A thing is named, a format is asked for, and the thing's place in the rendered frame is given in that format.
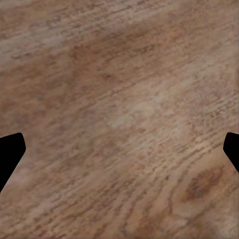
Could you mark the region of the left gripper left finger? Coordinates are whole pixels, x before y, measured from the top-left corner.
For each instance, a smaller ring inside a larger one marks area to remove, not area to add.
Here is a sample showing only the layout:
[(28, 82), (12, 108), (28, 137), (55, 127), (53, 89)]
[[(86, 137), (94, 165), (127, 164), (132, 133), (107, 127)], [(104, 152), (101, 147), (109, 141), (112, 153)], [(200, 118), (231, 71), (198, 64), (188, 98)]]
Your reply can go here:
[(21, 132), (0, 138), (0, 192), (26, 152)]

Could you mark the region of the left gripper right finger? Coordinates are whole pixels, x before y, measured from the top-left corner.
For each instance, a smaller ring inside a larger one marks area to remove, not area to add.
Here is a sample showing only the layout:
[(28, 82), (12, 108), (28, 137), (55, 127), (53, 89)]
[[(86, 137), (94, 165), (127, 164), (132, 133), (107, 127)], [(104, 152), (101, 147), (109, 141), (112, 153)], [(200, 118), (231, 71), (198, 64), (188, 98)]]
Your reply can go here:
[(223, 150), (239, 173), (239, 134), (228, 132)]

